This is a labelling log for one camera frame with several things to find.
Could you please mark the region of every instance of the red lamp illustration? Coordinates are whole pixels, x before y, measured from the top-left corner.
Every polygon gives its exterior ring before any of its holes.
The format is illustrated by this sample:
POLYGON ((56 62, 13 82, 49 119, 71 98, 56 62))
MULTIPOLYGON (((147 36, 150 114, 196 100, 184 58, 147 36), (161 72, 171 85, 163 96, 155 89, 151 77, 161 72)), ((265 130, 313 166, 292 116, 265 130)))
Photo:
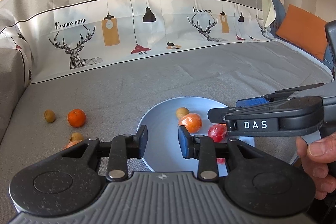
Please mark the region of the red lamp illustration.
POLYGON ((143 46, 139 45, 138 42, 137 42, 137 36, 135 35, 134 13, 133 13, 132 0, 130 0, 130 2, 131 2, 131 7, 132 7, 133 30, 134 30, 134 37, 135 37, 135 43, 136 43, 136 46, 135 46, 134 50, 131 51, 131 54, 137 53, 139 55, 145 55, 145 54, 147 54, 148 51, 151 51, 151 49, 143 47, 143 46))

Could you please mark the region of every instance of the red fruit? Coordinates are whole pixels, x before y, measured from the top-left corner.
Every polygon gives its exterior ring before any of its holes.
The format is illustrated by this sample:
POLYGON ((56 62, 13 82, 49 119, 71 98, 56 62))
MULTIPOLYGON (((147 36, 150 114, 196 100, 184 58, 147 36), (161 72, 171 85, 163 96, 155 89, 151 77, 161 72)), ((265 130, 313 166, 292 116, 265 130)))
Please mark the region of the red fruit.
POLYGON ((225 159, 217 159, 218 164, 225 164, 225 159))
POLYGON ((213 139, 215 143, 221 142, 227 133, 226 125, 223 123, 214 124, 209 128, 208 136, 213 139))

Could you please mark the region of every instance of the gray sofa cushion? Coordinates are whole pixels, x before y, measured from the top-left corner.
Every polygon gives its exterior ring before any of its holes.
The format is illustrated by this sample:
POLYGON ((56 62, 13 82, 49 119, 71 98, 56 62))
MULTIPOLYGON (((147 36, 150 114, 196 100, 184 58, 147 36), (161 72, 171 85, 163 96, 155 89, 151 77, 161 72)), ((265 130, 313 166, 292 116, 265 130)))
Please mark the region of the gray sofa cushion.
POLYGON ((0 48, 0 142, 12 112, 25 91, 23 62, 19 50, 0 48))

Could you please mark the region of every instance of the deer illustration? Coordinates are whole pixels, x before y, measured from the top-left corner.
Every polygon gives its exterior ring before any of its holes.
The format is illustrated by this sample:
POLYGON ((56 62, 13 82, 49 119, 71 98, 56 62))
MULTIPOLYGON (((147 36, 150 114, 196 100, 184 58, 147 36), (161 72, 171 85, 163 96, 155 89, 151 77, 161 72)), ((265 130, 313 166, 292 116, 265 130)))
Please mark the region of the deer illustration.
POLYGON ((262 34, 262 36, 263 37, 266 37, 265 36, 265 34, 266 34, 266 27, 259 21, 259 20, 257 20, 257 22, 258 22, 258 24, 259 24, 259 27, 260 27, 260 29, 261 29, 261 34, 262 34))
POLYGON ((210 31, 211 31, 210 29, 211 29, 212 27, 216 26, 216 24, 217 24, 217 22, 218 22, 218 19, 217 19, 217 18, 215 19, 215 18, 211 15, 211 17, 213 18, 213 22, 211 23, 210 20, 209 20, 209 25, 207 26, 207 29, 206 29, 205 31, 203 31, 202 27, 198 24, 198 20, 197 20, 197 23, 195 24, 195 22, 194 22, 194 17, 195 17, 195 15, 191 18, 191 20, 190 20, 189 17, 188 17, 188 20, 189 20, 189 22, 190 22, 190 24, 191 24, 192 26, 194 26, 195 28, 198 29, 198 32, 199 32, 200 34, 202 34, 202 35, 205 36, 206 39, 208 39, 209 41, 215 41, 215 42, 227 41, 226 39, 222 39, 222 38, 212 38, 212 37, 209 36, 209 33, 210 33, 210 31))
POLYGON ((78 53, 84 48, 83 44, 88 42, 93 37, 93 34, 95 33, 95 30, 96 30, 96 26, 94 27, 92 33, 91 33, 89 28, 87 28, 87 27, 85 27, 85 28, 87 29, 87 36, 84 39, 82 34, 80 34, 81 35, 81 40, 80 40, 79 43, 77 43, 77 46, 75 48, 70 48, 69 45, 65 44, 64 38, 63 38, 62 45, 60 43, 58 43, 57 36, 58 36, 59 32, 56 34, 56 36, 54 38, 54 43, 49 38, 50 43, 54 47, 61 48, 61 49, 65 50, 65 53, 70 54, 70 69, 77 69, 77 68, 81 68, 81 67, 84 67, 84 66, 98 64, 98 63, 103 61, 99 57, 95 57, 95 58, 91 58, 91 59, 85 59, 85 58, 80 58, 79 57, 78 53))

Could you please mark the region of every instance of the blue cushion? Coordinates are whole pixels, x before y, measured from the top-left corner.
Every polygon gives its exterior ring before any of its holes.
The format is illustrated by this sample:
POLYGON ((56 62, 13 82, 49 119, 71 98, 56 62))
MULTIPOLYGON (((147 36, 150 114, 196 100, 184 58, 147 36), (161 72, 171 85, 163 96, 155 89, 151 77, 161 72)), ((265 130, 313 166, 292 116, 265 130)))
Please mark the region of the blue cushion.
POLYGON ((276 18, 275 21, 270 25, 271 27, 271 34, 275 37, 275 38, 279 38, 282 39, 281 37, 276 35, 276 31, 279 29, 279 27, 281 26, 285 16, 286 16, 286 11, 284 6, 282 5, 280 0, 272 0, 273 1, 273 5, 275 8, 275 12, 276 12, 276 18))

